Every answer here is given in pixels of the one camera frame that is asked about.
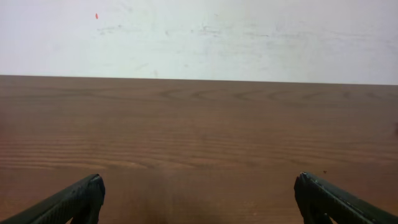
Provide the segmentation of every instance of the scuffed white surface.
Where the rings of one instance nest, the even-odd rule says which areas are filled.
[[[397,21],[396,0],[2,0],[0,74],[398,85]]]

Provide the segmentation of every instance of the white backdrop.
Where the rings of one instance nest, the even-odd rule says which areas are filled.
[[[1,0],[0,74],[398,85],[398,1]]]

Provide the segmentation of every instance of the wooden table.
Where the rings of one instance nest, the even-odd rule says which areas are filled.
[[[398,86],[0,77],[0,220],[88,174],[99,223],[302,223],[310,171],[398,214]]]

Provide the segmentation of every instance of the black object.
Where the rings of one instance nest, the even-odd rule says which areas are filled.
[[[0,224],[97,224],[104,197],[100,175],[89,175]]]
[[[356,198],[327,181],[302,172],[294,185],[295,198],[304,224],[398,223],[398,217]]]

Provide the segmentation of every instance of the tabletop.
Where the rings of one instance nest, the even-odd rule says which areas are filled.
[[[0,76],[0,220],[99,173],[99,223],[302,223],[302,171],[398,215],[398,86]]]

